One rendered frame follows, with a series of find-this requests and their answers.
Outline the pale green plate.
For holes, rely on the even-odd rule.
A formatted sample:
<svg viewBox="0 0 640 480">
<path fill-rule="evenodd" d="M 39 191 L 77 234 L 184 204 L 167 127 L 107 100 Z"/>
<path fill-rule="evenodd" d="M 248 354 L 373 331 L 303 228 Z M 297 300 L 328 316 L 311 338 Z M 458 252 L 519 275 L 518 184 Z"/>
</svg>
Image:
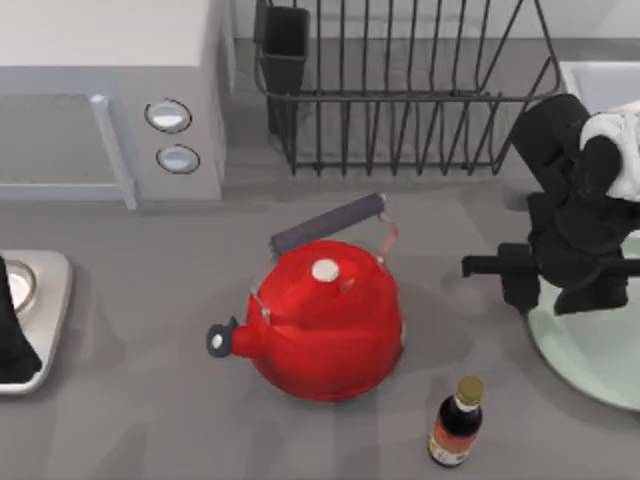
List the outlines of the pale green plate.
<svg viewBox="0 0 640 480">
<path fill-rule="evenodd" d="M 549 367 L 580 393 L 640 413 L 640 279 L 629 281 L 626 306 L 559 316 L 560 290 L 541 282 L 527 324 Z"/>
</svg>

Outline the dark sauce bottle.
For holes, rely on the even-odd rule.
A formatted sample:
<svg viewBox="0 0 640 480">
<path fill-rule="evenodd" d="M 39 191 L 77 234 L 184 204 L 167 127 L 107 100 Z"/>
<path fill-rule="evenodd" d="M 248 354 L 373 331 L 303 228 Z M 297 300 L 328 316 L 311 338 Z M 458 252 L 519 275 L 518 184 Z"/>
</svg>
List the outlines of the dark sauce bottle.
<svg viewBox="0 0 640 480">
<path fill-rule="evenodd" d="M 441 402 L 427 440 L 427 451 L 434 462 L 454 468 L 466 461 L 483 422 L 484 392 L 484 383 L 468 375 Z"/>
</svg>

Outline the red kettle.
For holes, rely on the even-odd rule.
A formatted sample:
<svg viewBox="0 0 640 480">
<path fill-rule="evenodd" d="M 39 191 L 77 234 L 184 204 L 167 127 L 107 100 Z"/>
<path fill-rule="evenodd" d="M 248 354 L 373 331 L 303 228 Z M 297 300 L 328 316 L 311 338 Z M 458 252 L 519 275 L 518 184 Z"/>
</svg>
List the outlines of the red kettle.
<svg viewBox="0 0 640 480">
<path fill-rule="evenodd" d="M 209 355 L 248 358 L 269 383 L 303 400 L 334 403 L 376 388 L 404 350 L 387 266 L 397 238 L 380 193 L 272 234 L 244 321 L 211 325 Z"/>
</svg>

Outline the black utensil holder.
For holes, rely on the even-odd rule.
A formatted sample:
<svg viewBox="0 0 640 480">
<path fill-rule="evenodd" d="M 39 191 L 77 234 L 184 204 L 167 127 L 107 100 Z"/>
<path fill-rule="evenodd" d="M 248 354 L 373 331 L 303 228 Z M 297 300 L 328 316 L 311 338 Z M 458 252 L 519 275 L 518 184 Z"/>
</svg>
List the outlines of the black utensil holder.
<svg viewBox="0 0 640 480">
<path fill-rule="evenodd" d="M 268 128 L 284 139 L 291 136 L 308 58 L 310 12 L 305 8 L 256 1 L 254 42 L 265 85 Z"/>
</svg>

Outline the small round microwave knob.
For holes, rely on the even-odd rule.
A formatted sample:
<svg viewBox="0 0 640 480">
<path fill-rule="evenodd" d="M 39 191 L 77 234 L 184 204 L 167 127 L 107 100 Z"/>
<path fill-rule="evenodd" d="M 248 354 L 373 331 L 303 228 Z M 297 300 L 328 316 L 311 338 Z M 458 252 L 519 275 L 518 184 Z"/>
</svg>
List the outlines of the small round microwave knob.
<svg viewBox="0 0 640 480">
<path fill-rule="evenodd" d="M 174 175 L 189 175 L 200 166 L 200 156 L 189 146 L 174 144 L 156 153 L 157 164 Z"/>
</svg>

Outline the large round microwave knob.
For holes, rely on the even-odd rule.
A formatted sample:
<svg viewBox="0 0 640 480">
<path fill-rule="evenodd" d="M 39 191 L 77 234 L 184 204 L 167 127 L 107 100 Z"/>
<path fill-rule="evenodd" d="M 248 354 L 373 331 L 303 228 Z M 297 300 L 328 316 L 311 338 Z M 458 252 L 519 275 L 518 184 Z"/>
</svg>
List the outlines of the large round microwave knob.
<svg viewBox="0 0 640 480">
<path fill-rule="evenodd" d="M 177 134 L 187 130 L 193 121 L 191 111 L 175 99 L 166 98 L 145 106 L 144 117 L 155 130 L 166 134 Z"/>
</svg>

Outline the pale microwave oven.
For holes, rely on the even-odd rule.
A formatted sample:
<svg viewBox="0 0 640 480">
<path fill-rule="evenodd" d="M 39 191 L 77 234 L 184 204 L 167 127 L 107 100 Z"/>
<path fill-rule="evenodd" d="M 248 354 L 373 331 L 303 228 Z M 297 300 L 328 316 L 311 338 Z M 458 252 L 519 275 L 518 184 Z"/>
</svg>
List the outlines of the pale microwave oven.
<svg viewBox="0 0 640 480">
<path fill-rule="evenodd" d="M 234 69 L 230 0 L 0 0 L 0 89 L 111 95 L 138 206 L 221 199 L 221 100 Z M 145 120 L 145 106 L 166 98 L 191 111 L 187 130 L 166 134 Z M 174 144 L 198 153 L 194 173 L 157 164 L 156 153 Z"/>
</svg>

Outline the silver stove burner tray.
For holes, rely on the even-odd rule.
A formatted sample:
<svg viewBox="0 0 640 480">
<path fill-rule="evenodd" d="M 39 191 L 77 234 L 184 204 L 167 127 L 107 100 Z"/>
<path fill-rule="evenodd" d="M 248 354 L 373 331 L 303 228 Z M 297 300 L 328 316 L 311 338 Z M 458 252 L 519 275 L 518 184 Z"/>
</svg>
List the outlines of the silver stove burner tray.
<svg viewBox="0 0 640 480">
<path fill-rule="evenodd" d="M 58 350 L 73 285 L 69 259 L 52 250 L 0 250 L 22 332 L 41 360 L 23 383 L 0 383 L 0 396 L 28 395 L 45 383 Z"/>
</svg>

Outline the microwave door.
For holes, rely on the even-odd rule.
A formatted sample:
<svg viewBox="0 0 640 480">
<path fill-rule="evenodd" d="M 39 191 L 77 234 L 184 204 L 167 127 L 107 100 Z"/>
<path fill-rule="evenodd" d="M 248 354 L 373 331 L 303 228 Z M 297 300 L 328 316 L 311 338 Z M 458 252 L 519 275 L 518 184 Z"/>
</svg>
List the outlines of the microwave door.
<svg viewBox="0 0 640 480">
<path fill-rule="evenodd" d="M 103 92 L 0 89 L 0 202 L 138 206 L 117 103 Z"/>
</svg>

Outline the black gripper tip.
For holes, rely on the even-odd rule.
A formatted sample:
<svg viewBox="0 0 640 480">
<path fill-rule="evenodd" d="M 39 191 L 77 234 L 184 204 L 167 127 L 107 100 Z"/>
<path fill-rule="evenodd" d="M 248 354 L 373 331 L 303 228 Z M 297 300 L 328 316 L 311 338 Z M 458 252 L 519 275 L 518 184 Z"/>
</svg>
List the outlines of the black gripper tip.
<svg viewBox="0 0 640 480">
<path fill-rule="evenodd" d="M 41 368 L 42 361 L 20 326 L 6 261 L 0 255 L 0 385 L 27 383 Z"/>
</svg>

